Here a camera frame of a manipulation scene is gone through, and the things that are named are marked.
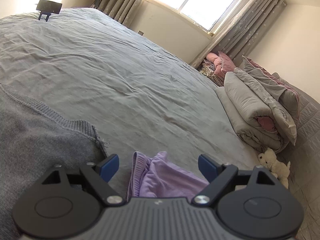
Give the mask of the lilac purple pants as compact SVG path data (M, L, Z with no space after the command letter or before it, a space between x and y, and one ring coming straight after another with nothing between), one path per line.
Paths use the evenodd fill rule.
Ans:
M167 152L153 158L135 152L132 157L131 177L127 200L143 198L187 198L191 201L209 183L168 159Z

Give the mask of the white plush dog toy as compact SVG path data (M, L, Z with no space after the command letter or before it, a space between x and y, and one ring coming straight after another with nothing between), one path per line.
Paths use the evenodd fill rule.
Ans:
M275 152L268 148L264 153L258 155L260 165L268 169L288 189L291 162L287 164L279 161Z

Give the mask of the folded grey pink duvet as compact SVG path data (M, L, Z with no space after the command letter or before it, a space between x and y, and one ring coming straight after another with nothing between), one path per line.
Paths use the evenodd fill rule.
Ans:
M275 90L266 90L255 77L235 68L215 92L235 133L256 151L271 148L278 153L296 143L294 119L275 98Z

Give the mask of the grey knitted sweater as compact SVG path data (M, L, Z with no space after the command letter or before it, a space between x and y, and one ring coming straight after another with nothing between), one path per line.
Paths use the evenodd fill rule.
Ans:
M106 156L92 124L68 120L45 103L1 85L1 239L17 239L13 205L49 168L77 168Z

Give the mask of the grey quilted headboard cover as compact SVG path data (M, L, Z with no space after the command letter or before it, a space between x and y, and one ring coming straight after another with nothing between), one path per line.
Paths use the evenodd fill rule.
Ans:
M281 79L298 94L300 101L296 145L279 154L283 162L291 162L289 190L302 204L304 220L298 239L319 239L319 103L311 96Z

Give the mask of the striped fabric by bed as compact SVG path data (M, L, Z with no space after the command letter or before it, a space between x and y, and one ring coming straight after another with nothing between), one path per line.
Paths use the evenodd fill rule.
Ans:
M213 81L217 86L224 86L225 74L223 74L220 69L213 71L211 65L202 64L200 67L200 73Z

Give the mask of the grey bed sheet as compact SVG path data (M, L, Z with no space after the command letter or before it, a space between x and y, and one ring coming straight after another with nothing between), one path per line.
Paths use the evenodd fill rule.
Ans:
M1 19L1 83L65 118L93 124L120 158L111 186L127 193L135 151L199 175L207 154L241 170L257 152L234 132L216 85L189 64L99 10Z

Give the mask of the grey star-patterned curtain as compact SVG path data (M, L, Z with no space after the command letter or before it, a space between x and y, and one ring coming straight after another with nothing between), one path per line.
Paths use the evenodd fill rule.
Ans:
M189 62L193 67L211 51L221 50L240 61L286 5L285 0L94 0L92 7L128 28L145 1L168 9L210 36L211 42Z

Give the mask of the black device on stand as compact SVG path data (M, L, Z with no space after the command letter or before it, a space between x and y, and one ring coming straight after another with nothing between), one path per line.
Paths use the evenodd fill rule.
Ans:
M62 8L62 3L57 3L49 0L39 0L36 10L40 12L38 20L43 15L46 15L46 22L52 14L59 14Z

